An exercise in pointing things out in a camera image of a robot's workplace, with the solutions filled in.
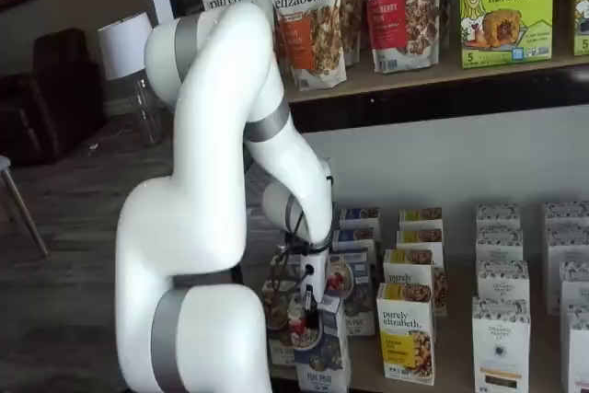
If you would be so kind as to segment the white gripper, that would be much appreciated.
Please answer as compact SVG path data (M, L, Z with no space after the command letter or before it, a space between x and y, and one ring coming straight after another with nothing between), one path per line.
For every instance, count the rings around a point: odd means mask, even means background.
M318 329L318 310L315 296L323 296L326 286L329 251L312 250L300 256L300 295L303 296L307 329Z

